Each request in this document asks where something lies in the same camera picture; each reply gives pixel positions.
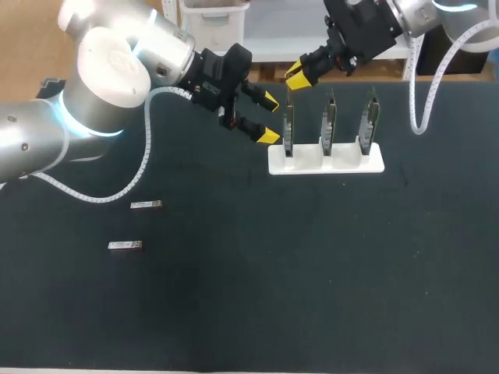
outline white cable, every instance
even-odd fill
[[[410,71],[410,80],[409,80],[409,114],[411,119],[411,128],[412,131],[416,135],[423,134],[428,128],[428,122],[430,121],[431,109],[434,105],[435,97],[437,96],[438,86],[444,76],[445,69],[448,67],[451,60],[454,58],[454,55],[457,51],[472,37],[477,35],[480,31],[493,27],[494,24],[489,19],[487,21],[480,22],[473,27],[470,27],[467,31],[464,32],[449,48],[441,63],[438,66],[437,72],[435,73],[435,77],[431,82],[430,90],[428,91],[428,97],[426,98],[426,103],[424,106],[423,119],[421,120],[421,126],[417,125],[416,121],[416,41],[411,38],[411,55],[409,60],[409,71]]]
[[[87,201],[88,203],[96,203],[96,204],[103,204],[103,203],[110,203],[111,201],[115,201],[124,195],[126,195],[128,192],[132,190],[133,187],[137,184],[137,182],[140,180],[142,177],[142,174],[144,170],[146,169],[147,162],[149,161],[149,156],[150,156],[150,145],[151,145],[151,132],[150,132],[150,103],[153,100],[153,97],[156,96],[157,94],[162,94],[162,93],[170,93],[170,94],[177,94],[179,96],[184,97],[187,100],[190,100],[192,97],[192,94],[182,90],[181,88],[177,87],[160,87],[157,88],[156,90],[152,90],[149,95],[147,96],[146,99],[146,104],[144,108],[144,124],[146,128],[146,148],[143,153],[143,158],[142,158],[142,163],[140,164],[139,171],[135,174],[135,177],[132,179],[132,181],[120,192],[114,194],[113,196],[109,197],[91,197],[84,195],[82,193],[79,193],[75,191],[74,189],[71,189],[67,185],[63,185],[61,182],[56,181],[53,179],[53,177],[46,175],[45,173],[35,173],[33,176],[40,178],[47,183],[50,183],[53,185],[55,188],[60,189],[61,191],[76,197],[77,199]]]

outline white plastic stand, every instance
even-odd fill
[[[319,139],[318,144],[295,144],[293,157],[285,156],[282,145],[269,146],[268,170],[272,175],[382,173],[384,162],[377,143],[369,156],[362,155],[359,137],[354,143],[333,143],[331,156],[325,157]]]

